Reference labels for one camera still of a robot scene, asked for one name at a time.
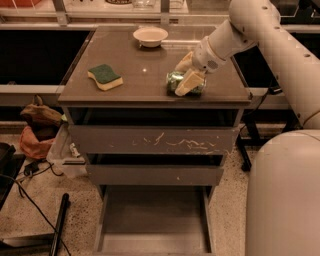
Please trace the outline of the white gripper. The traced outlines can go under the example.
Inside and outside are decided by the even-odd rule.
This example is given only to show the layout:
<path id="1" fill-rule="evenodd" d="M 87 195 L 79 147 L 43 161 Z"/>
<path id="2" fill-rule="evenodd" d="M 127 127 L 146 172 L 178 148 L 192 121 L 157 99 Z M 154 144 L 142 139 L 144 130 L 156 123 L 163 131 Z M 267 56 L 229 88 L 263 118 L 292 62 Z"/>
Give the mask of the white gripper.
<path id="1" fill-rule="evenodd" d="M 190 51 L 176 65 L 175 71 L 186 72 L 182 81 L 175 89 L 177 96 L 184 96 L 194 88 L 200 86 L 205 81 L 205 73 L 213 73 L 226 63 L 213 50 L 210 45 L 209 37 L 204 37 L 195 47 L 194 51 Z"/>

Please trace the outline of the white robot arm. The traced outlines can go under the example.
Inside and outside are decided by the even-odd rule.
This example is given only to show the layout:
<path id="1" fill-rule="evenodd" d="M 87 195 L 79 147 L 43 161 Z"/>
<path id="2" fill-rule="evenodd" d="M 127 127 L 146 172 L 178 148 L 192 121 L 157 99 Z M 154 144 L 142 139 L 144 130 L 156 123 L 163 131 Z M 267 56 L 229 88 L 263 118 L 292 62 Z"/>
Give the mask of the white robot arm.
<path id="1" fill-rule="evenodd" d="M 182 96 L 205 74 L 251 47 L 280 87 L 272 107 L 288 107 L 300 127 L 266 142 L 249 174 L 245 256 L 320 256 L 320 60 L 280 24 L 270 0 L 231 0 L 229 17 L 177 65 Z"/>

